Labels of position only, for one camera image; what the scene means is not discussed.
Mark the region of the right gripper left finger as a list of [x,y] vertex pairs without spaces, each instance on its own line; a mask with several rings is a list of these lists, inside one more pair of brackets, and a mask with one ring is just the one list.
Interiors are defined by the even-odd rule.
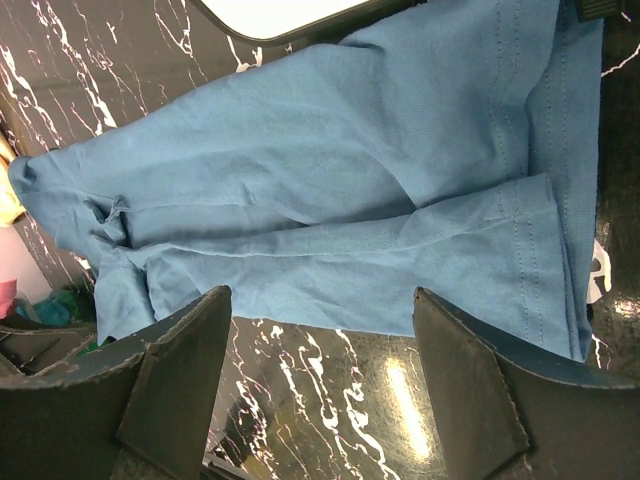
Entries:
[[216,287],[45,373],[3,378],[2,478],[200,478],[231,313]]

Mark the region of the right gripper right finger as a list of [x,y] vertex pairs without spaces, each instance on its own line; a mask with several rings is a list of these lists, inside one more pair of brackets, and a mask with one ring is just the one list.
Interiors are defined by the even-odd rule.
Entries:
[[637,380],[548,352],[423,288],[413,325],[449,478],[638,478]]

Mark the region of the blue t shirt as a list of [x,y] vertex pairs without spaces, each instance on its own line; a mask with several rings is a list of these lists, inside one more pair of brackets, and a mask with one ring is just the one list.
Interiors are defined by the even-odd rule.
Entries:
[[424,287],[581,361],[603,25],[432,1],[9,168],[96,274],[100,339],[229,286],[245,318],[413,334]]

